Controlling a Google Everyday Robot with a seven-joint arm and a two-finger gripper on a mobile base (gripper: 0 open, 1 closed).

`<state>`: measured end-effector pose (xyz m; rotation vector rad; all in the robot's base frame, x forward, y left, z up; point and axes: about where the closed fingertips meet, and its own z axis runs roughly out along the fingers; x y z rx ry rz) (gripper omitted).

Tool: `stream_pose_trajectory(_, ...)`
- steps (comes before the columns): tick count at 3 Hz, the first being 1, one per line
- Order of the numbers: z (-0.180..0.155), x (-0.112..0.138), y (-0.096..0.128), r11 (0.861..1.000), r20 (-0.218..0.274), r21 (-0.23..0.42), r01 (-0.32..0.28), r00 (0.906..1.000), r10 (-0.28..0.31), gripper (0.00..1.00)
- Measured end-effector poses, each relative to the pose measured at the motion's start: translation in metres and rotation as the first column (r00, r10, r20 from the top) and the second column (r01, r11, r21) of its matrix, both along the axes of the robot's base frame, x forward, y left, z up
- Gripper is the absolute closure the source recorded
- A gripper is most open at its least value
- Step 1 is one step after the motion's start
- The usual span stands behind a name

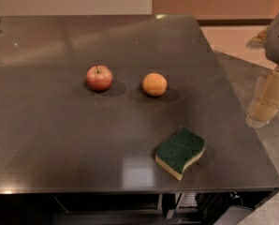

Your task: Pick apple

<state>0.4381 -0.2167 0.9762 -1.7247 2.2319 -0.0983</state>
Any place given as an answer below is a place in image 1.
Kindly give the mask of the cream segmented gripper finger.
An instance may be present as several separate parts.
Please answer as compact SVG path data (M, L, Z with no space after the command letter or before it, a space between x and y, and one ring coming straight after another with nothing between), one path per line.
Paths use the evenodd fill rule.
M262 128L269 124L279 112L279 67L261 73L255 87L246 124L251 128Z

